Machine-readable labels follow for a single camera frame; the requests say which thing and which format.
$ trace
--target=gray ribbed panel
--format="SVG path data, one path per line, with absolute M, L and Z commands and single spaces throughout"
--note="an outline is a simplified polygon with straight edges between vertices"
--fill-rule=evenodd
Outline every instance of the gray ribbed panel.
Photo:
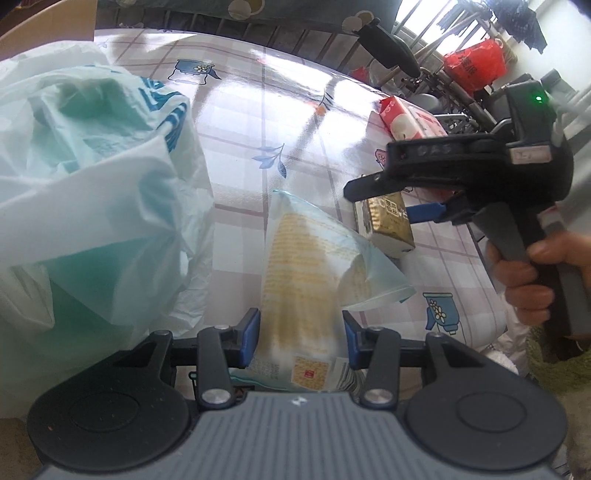
M 301 406 L 298 397 L 307 400 Z M 96 480 L 49 468 L 42 480 Z M 175 452 L 109 480 L 467 480 L 559 478 L 549 468 L 507 475 L 460 470 L 429 457 L 396 418 L 358 407 L 348 394 L 249 393 L 204 414 Z

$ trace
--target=blue cup print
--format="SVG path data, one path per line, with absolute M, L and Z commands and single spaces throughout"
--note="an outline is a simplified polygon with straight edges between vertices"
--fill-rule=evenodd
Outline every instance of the blue cup print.
M 221 80 L 213 67 L 214 65 L 212 63 L 207 63 L 206 61 L 179 59 L 177 60 L 174 72 L 168 79 L 180 83 L 205 85 L 209 75 Z
M 433 330 L 439 325 L 450 335 L 455 335 L 460 322 L 460 313 L 457 311 L 451 293 L 423 293 L 427 300 L 427 330 Z

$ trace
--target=human hand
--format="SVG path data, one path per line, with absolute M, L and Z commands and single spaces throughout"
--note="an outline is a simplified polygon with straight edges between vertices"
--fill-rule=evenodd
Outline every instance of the human hand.
M 591 236 L 556 232 L 527 249 L 537 264 L 568 263 L 580 267 L 583 282 L 591 290 Z M 548 306 L 554 292 L 542 285 L 529 285 L 538 272 L 530 264 L 504 260 L 497 248 L 488 242 L 486 255 L 493 263 L 492 274 L 505 285 L 505 299 L 517 309 L 517 318 L 524 325 L 539 325 L 550 318 Z

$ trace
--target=white plastic bag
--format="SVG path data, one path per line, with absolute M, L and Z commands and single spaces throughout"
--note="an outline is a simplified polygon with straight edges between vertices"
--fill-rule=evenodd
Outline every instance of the white plastic bag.
M 203 316 L 213 197 L 189 100 L 88 42 L 0 62 L 0 417 Z
M 319 208 L 273 191 L 262 279 L 261 331 L 240 380 L 283 390 L 341 390 L 348 371 L 342 310 L 415 293 L 380 250 Z

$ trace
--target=plaid tablecloth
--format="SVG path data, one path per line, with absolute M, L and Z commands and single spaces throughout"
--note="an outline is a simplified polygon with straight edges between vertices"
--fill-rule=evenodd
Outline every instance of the plaid tablecloth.
M 113 63 L 193 102 L 215 197 L 207 324 L 235 324 L 259 305 L 274 189 L 355 228 L 343 186 L 380 169 L 376 159 L 391 140 L 377 113 L 383 94 L 307 60 L 229 38 L 99 30 L 95 42 Z M 409 206 L 432 198 L 415 189 L 404 200 Z M 496 339 L 505 313 L 468 229 L 422 223 L 413 234 L 417 248 L 400 268 L 417 294 L 358 319 L 392 326 L 406 338 L 440 330 L 474 347 Z

